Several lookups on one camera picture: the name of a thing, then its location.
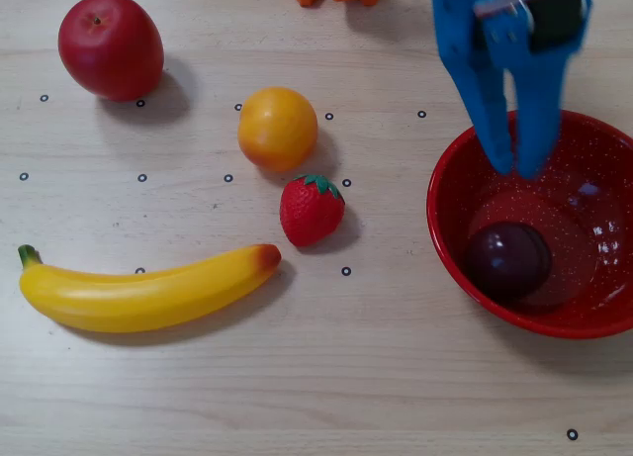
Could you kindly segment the blue gripper body black servo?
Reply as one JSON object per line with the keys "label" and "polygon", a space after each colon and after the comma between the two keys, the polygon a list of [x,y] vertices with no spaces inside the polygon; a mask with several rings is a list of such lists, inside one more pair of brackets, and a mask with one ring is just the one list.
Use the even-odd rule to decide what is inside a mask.
{"label": "blue gripper body black servo", "polygon": [[580,49],[591,0],[474,0],[473,51],[569,56]]}

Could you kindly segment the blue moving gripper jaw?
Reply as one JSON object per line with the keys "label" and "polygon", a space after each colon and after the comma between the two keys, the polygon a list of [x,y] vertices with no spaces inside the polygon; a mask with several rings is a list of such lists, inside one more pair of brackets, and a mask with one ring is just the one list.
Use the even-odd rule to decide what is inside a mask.
{"label": "blue moving gripper jaw", "polygon": [[[534,59],[525,0],[432,0],[439,56],[482,148],[501,174],[534,174]],[[518,143],[507,122],[504,74],[518,106]]]}

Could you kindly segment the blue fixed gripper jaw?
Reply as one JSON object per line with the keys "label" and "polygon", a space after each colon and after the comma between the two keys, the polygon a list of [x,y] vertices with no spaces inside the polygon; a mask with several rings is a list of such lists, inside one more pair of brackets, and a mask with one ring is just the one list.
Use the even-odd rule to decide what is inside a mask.
{"label": "blue fixed gripper jaw", "polygon": [[517,97],[518,174],[535,178],[559,138],[567,58],[554,52],[531,55],[513,70]]}

